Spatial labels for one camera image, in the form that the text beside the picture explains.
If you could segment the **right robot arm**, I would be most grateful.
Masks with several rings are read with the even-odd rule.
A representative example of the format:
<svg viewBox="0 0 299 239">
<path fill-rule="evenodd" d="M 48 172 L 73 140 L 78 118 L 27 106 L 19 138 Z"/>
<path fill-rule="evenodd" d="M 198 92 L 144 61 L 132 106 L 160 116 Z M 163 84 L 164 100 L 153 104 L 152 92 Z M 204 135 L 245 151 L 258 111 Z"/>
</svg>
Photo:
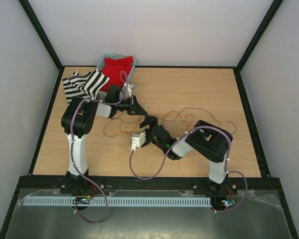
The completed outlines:
<svg viewBox="0 0 299 239">
<path fill-rule="evenodd" d="M 140 179 L 150 180 L 156 177 L 161 172 L 167 158 L 180 160 L 187 153 L 195 150 L 209 161 L 208 183 L 204 188 L 214 194 L 225 189 L 225 179 L 228 175 L 227 163 L 233 140 L 231 133 L 199 120 L 194 128 L 185 132 L 183 136 L 173 138 L 163 125 L 158 124 L 156 117 L 146 115 L 140 127 L 147 125 L 148 129 L 131 137 L 132 152 L 135 152 L 137 147 L 144 147 L 152 143 L 163 152 L 164 158 L 157 173 L 150 177 L 140 176 Z"/>
</svg>

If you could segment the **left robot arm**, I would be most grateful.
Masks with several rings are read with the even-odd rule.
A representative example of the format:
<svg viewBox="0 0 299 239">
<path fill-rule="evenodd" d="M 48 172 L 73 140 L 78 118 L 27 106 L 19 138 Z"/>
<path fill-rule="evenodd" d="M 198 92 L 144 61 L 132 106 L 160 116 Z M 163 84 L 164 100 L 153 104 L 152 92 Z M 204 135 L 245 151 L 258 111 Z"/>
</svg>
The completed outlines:
<svg viewBox="0 0 299 239">
<path fill-rule="evenodd" d="M 108 88 L 104 103 L 79 96 L 71 100 L 61 119 L 70 154 L 62 193 L 86 193 L 96 189 L 86 178 L 89 173 L 86 160 L 87 135 L 92 129 L 95 117 L 112 118 L 118 111 L 143 116 L 144 121 L 140 123 L 140 127 L 150 123 L 150 116 L 140 106 L 136 96 L 127 98 L 119 86 L 112 85 Z"/>
</svg>

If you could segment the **red cloth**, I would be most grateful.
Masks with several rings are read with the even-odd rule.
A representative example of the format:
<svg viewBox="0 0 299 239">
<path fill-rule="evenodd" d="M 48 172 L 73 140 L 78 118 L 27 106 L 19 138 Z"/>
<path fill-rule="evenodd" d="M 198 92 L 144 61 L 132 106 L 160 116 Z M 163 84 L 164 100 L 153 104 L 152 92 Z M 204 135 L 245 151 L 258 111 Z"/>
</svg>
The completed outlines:
<svg viewBox="0 0 299 239">
<path fill-rule="evenodd" d="M 101 88 L 101 91 L 107 92 L 111 85 L 117 85 L 122 89 L 123 82 L 120 78 L 120 73 L 124 71 L 127 75 L 129 75 L 132 70 L 133 60 L 132 56 L 117 60 L 106 57 L 104 61 L 105 66 L 101 72 L 105 76 L 109 77 L 109 81 Z"/>
</svg>

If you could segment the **black white striped cloth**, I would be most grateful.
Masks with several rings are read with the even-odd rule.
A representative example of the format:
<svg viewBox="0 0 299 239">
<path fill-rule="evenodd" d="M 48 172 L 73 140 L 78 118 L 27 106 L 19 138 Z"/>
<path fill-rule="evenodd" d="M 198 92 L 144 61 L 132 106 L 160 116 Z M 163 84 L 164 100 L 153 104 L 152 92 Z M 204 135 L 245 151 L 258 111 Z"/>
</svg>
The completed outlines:
<svg viewBox="0 0 299 239">
<path fill-rule="evenodd" d="M 109 80 L 109 77 L 96 68 L 83 76 L 75 71 L 72 76 L 62 79 L 67 105 L 74 97 L 96 99 L 97 93 Z"/>
</svg>

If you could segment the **blue plastic basket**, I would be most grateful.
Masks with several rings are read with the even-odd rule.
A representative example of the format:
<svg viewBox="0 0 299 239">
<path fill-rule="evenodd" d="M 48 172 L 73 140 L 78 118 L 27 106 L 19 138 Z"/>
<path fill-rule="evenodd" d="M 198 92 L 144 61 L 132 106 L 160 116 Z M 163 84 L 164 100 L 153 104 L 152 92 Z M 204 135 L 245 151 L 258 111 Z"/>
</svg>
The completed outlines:
<svg viewBox="0 0 299 239">
<path fill-rule="evenodd" d="M 129 83 L 133 78 L 135 64 L 133 56 L 105 53 L 96 68 L 107 76 L 109 81 L 99 90 L 97 96 L 104 98 L 111 85 L 117 85 L 122 89 L 125 80 Z"/>
</svg>

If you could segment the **left circuit board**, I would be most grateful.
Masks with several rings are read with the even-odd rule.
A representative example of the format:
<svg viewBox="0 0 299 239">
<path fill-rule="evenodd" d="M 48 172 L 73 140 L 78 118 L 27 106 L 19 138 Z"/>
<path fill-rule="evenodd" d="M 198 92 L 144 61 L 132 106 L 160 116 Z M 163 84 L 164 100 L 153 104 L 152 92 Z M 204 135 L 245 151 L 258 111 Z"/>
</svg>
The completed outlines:
<svg viewBox="0 0 299 239">
<path fill-rule="evenodd" d="M 73 199 L 73 204 L 90 204 L 93 197 L 75 197 Z"/>
</svg>

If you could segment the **circuit board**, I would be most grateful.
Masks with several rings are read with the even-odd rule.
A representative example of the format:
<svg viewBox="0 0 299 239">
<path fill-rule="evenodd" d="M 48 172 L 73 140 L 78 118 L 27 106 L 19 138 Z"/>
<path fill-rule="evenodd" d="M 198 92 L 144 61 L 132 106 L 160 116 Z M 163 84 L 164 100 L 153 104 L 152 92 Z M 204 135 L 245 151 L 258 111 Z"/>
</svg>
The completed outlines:
<svg viewBox="0 0 299 239">
<path fill-rule="evenodd" d="M 73 199 L 73 204 L 90 204 L 93 197 L 75 197 Z"/>
<path fill-rule="evenodd" d="M 221 203 L 224 207 L 229 207 L 236 204 L 235 200 L 222 200 Z"/>
</svg>

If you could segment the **right circuit board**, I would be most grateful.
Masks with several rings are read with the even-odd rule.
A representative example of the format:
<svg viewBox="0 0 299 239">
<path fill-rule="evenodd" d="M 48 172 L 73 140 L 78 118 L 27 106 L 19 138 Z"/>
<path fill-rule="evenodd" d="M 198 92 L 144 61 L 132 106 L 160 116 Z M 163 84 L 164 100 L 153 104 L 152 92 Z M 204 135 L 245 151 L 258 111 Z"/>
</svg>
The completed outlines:
<svg viewBox="0 0 299 239">
<path fill-rule="evenodd" d="M 236 204 L 235 200 L 222 200 L 221 203 L 224 207 L 229 207 Z"/>
</svg>

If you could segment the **black aluminium frame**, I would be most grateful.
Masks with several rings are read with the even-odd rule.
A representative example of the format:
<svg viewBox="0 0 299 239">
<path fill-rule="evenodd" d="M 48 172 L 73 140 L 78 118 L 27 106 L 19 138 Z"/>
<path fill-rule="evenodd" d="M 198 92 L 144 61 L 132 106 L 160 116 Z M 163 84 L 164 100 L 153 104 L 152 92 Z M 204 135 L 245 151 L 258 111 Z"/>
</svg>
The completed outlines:
<svg viewBox="0 0 299 239">
<path fill-rule="evenodd" d="M 65 71 L 65 66 L 62 65 L 60 62 L 50 40 L 48 39 L 39 19 L 37 18 L 31 4 L 27 0 L 21 0 L 20 5 L 22 6 L 25 14 L 29 18 L 31 24 L 33 25 L 34 29 L 36 30 L 38 36 L 40 37 L 41 41 L 43 42 L 45 48 L 47 49 L 50 57 L 52 58 L 53 62 L 55 63 L 59 74 L 55 83 L 55 86 L 58 87 L 61 82 L 61 74 Z M 282 209 L 284 212 L 284 216 L 286 219 L 286 223 L 288 225 L 288 232 L 291 235 L 291 238 L 296 239 L 298 238 L 298 234 L 292 220 L 292 216 L 288 207 L 288 203 L 283 192 L 283 188 L 279 178 L 271 176 L 269 166 L 267 164 L 267 160 L 265 157 L 265 153 L 263 150 L 263 146 L 260 142 L 259 133 L 257 130 L 256 122 L 254 116 L 252 114 L 252 109 L 250 106 L 250 102 L 247 97 L 247 92 L 241 77 L 241 71 L 245 64 L 247 63 L 249 57 L 251 56 L 252 52 L 254 51 L 255 47 L 257 46 L 259 40 L 265 33 L 267 27 L 269 26 L 270 22 L 274 18 L 276 12 L 280 8 L 282 4 L 281 0 L 275 0 L 270 5 L 268 11 L 266 12 L 263 20 L 261 21 L 256 33 L 254 34 L 252 40 L 248 44 L 242 58 L 240 59 L 238 65 L 236 67 L 232 66 L 231 69 L 234 72 L 234 77 L 236 80 L 236 84 L 238 87 L 239 95 L 241 98 L 242 106 L 244 109 L 245 118 L 247 120 L 247 125 L 249 128 L 249 132 L 251 134 L 251 140 L 253 143 L 253 147 L 256 153 L 258 167 L 260 169 L 261 177 L 260 178 L 247 178 L 247 183 L 249 188 L 255 188 L 256 190 L 265 190 L 270 191 L 274 190 L 277 192 L 279 197 L 279 202 L 282 204 Z M 32 173 L 34 171 L 34 166 L 37 162 L 37 157 L 39 154 L 39 150 L 42 145 L 43 136 L 45 134 L 48 120 L 50 118 L 52 107 L 54 105 L 55 99 L 57 95 L 57 90 L 53 90 L 52 96 L 49 102 L 49 106 L 44 118 L 43 126 L 39 135 L 39 139 L 35 148 L 35 152 L 33 155 L 33 159 L 31 161 L 30 169 L 27 175 L 21 176 L 19 178 L 16 190 L 13 194 L 7 215 L 5 217 L 3 226 L 0 232 L 0 239 L 5 239 L 8 234 L 8 230 L 12 227 L 12 218 L 13 214 L 16 211 L 17 205 L 17 198 L 20 195 L 21 189 L 52 189 L 56 188 L 59 189 L 62 184 L 61 181 L 64 179 L 63 176 L 34 176 Z M 105 183 L 106 189 L 109 189 L 110 186 L 122 186 L 124 189 L 180 189 L 180 188 L 188 188 L 193 189 L 194 192 L 203 193 L 206 192 L 208 195 L 212 197 L 220 197 L 220 194 L 216 194 L 211 189 L 207 189 L 207 178 L 194 178 L 194 177 L 156 177 L 150 180 L 140 180 L 136 177 L 110 177 L 110 176 L 96 176 L 96 180 L 102 181 Z M 201 189 L 194 189 L 195 186 L 202 185 Z"/>
</svg>

